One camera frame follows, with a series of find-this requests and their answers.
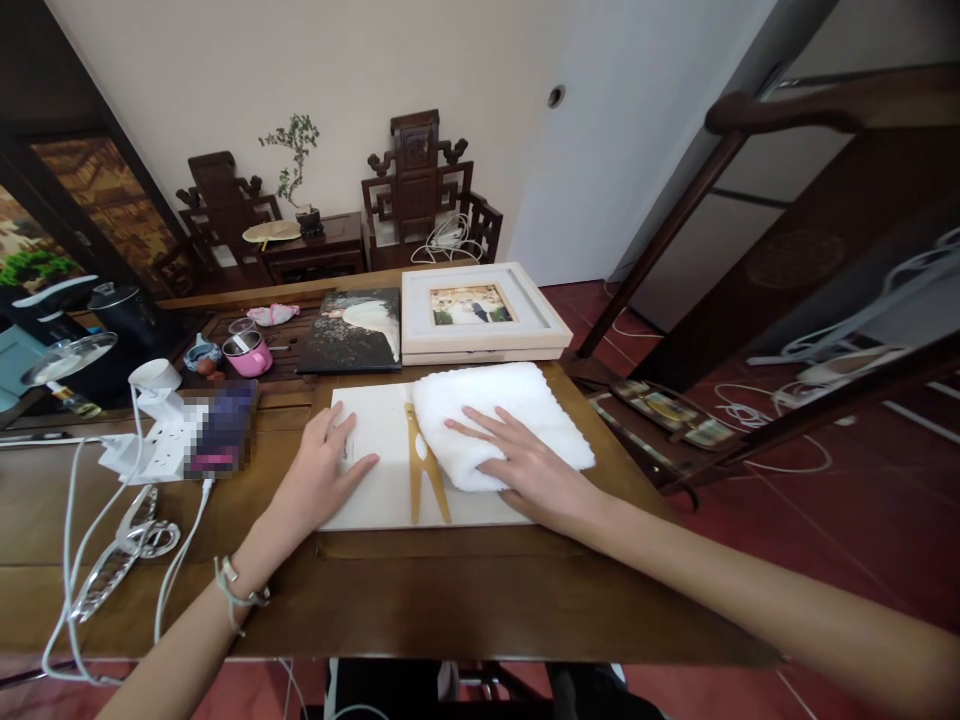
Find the bracelet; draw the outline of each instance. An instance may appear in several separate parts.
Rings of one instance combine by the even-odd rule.
[[[227,585],[228,582],[236,582],[240,575],[233,568],[233,564],[230,562],[230,556],[226,555],[223,558],[223,566],[220,565],[220,558],[213,559],[213,568],[216,573],[217,586],[223,591],[223,594],[227,596],[227,617],[230,619],[230,626],[233,628],[233,631],[240,637],[246,637],[246,633],[243,631],[239,625],[237,625],[236,618],[233,616],[234,606],[239,607],[264,607],[270,603],[270,588],[264,587],[262,593],[251,592],[245,599],[238,598],[233,594],[233,591],[230,590],[230,586]]]

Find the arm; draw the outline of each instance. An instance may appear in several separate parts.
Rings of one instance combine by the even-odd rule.
[[[960,639],[927,623],[700,537],[611,497],[504,410],[465,408],[506,460],[480,469],[532,520],[649,575],[858,695],[904,716],[960,712]]]
[[[379,460],[368,455],[338,477],[344,441],[356,424],[356,416],[351,415],[334,425],[341,407],[338,403],[307,423],[300,450],[270,506],[234,553],[232,563],[239,577],[230,589],[237,597],[262,590],[290,553],[343,506]],[[191,717],[235,639],[228,606],[216,582],[211,582],[98,717]],[[243,625],[249,612],[249,608],[233,610],[238,625]],[[269,607],[262,612],[270,612]]]

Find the pink cloth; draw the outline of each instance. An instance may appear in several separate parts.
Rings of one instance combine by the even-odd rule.
[[[281,305],[280,303],[274,303],[268,308],[251,308],[247,311],[247,317],[252,317],[261,327],[283,325],[294,315],[299,314],[300,308],[297,305]]]

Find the potted plant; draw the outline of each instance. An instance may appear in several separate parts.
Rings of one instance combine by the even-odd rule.
[[[7,257],[0,271],[0,285],[36,291],[66,280],[79,267],[70,258],[48,250],[21,250]]]
[[[323,233],[323,225],[320,224],[320,211],[310,203],[297,205],[293,200],[293,193],[303,184],[303,163],[310,154],[310,148],[317,146],[317,135],[319,135],[319,132],[309,115],[294,113],[290,118],[289,128],[286,130],[277,128],[276,131],[266,137],[258,138],[261,147],[280,145],[293,150],[293,172],[290,171],[290,168],[284,168],[280,172],[277,195],[297,209],[297,222],[300,223],[300,229],[306,237]]]

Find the bottle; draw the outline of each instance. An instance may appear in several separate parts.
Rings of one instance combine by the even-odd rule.
[[[78,395],[68,387],[64,387],[58,382],[50,381],[47,387],[53,392],[53,396],[63,402],[63,406],[76,413],[80,417],[89,420],[103,412],[103,408],[95,402],[87,400],[83,395]]]

